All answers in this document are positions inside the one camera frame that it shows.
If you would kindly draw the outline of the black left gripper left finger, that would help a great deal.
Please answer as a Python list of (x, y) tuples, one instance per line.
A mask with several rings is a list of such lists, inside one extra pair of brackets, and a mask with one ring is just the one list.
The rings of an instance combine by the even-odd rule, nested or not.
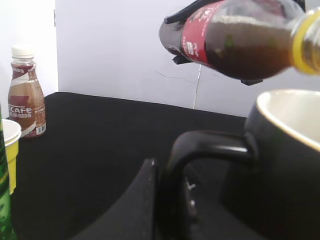
[(98, 220), (74, 240), (153, 240), (158, 168), (154, 158), (145, 159), (124, 194)]

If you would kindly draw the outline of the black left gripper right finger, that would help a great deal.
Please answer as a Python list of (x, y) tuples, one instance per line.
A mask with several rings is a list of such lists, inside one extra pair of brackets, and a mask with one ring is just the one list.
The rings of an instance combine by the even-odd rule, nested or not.
[(239, 240), (238, 223), (220, 203), (219, 193), (225, 172), (200, 174), (192, 179), (195, 188), (191, 199), (195, 202), (195, 223), (189, 227), (192, 240)]

